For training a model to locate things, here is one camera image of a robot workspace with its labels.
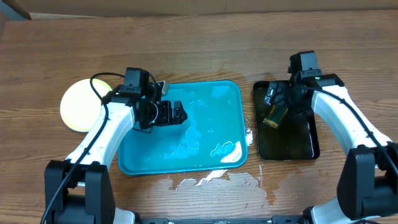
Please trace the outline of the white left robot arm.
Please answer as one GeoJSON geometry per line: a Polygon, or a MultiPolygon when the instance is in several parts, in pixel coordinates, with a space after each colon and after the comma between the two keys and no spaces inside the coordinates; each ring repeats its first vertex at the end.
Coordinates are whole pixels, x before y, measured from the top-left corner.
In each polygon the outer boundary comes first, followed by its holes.
{"type": "Polygon", "coordinates": [[[45,211],[41,223],[135,223],[137,215],[116,207],[109,167],[124,136],[140,129],[182,124],[182,103],[147,101],[110,92],[79,146],[63,161],[51,160],[44,172],[45,211]]]}

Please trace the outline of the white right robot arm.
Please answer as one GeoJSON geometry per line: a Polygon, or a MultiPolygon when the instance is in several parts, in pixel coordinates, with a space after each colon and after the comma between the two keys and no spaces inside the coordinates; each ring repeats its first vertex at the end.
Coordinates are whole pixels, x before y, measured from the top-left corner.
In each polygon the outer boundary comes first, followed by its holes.
{"type": "Polygon", "coordinates": [[[336,197],[307,208],[301,223],[372,223],[397,214],[397,143],[363,115],[337,75],[271,81],[264,102],[273,107],[264,121],[273,128],[288,112],[319,115],[346,154],[336,197]]]}

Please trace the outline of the yellow plate with sauce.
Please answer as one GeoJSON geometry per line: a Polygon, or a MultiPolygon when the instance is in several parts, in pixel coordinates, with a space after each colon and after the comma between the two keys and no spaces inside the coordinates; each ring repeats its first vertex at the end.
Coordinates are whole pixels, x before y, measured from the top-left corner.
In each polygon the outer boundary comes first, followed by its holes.
{"type": "Polygon", "coordinates": [[[62,121],[72,130],[88,132],[101,112],[101,101],[90,85],[90,79],[74,83],[60,102],[62,121]]]}

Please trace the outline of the green yellow sponge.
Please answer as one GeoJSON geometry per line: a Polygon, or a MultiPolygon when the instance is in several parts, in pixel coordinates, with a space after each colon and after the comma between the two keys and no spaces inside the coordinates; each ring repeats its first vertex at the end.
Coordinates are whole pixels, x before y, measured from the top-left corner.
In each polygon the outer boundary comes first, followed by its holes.
{"type": "Polygon", "coordinates": [[[273,105],[269,114],[264,118],[264,123],[272,128],[277,128],[287,111],[287,107],[273,105]]]}

